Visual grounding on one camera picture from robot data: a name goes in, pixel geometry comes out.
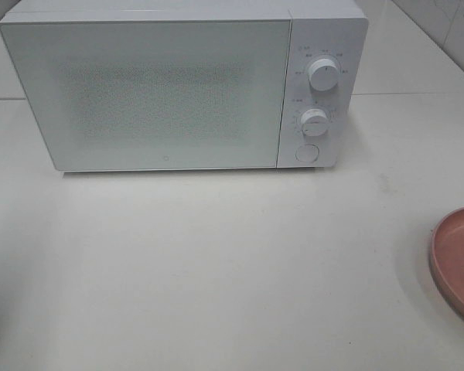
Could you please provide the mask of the white microwave oven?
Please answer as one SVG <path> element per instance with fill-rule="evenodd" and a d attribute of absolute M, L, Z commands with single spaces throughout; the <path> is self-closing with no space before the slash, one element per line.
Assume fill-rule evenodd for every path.
<path fill-rule="evenodd" d="M 353 1 L 21 1 L 0 20 L 0 28 L 4 24 L 256 21 L 290 24 L 278 154 L 270 168 L 333 166 L 369 25 Z M 325 55 L 339 63 L 340 74 L 333 89 L 321 92 L 311 88 L 307 69 Z M 300 117 L 310 108 L 322 109 L 329 117 L 325 134 L 302 133 Z M 296 159 L 303 145 L 319 148 L 315 162 Z"/>

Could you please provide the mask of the white microwave door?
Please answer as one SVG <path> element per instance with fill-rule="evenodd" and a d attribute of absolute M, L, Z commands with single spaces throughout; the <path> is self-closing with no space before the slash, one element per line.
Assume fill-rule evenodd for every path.
<path fill-rule="evenodd" d="M 57 170 L 276 164 L 287 21 L 0 30 Z"/>

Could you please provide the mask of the white control knob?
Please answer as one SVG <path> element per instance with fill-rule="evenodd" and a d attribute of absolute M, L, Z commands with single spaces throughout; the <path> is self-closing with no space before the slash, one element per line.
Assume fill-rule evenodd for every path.
<path fill-rule="evenodd" d="M 328 131 L 329 117 L 322 109 L 310 108 L 301 115 L 300 125 L 306 137 L 317 137 Z"/>
<path fill-rule="evenodd" d="M 311 62 L 307 74 L 311 88 L 323 92 L 333 89 L 338 84 L 340 66 L 333 57 L 320 56 Z"/>

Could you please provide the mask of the pink plate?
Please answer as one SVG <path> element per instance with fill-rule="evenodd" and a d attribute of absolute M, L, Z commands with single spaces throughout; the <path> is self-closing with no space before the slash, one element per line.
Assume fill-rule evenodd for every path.
<path fill-rule="evenodd" d="M 464 207 L 445 216 L 433 230 L 429 261 L 438 290 L 464 318 Z"/>

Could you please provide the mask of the white door release button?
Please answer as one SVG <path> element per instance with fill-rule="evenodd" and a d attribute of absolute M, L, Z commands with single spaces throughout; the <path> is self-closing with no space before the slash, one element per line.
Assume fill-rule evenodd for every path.
<path fill-rule="evenodd" d="M 313 163 L 319 157 L 319 148 L 316 145 L 303 145 L 295 153 L 299 162 Z"/>

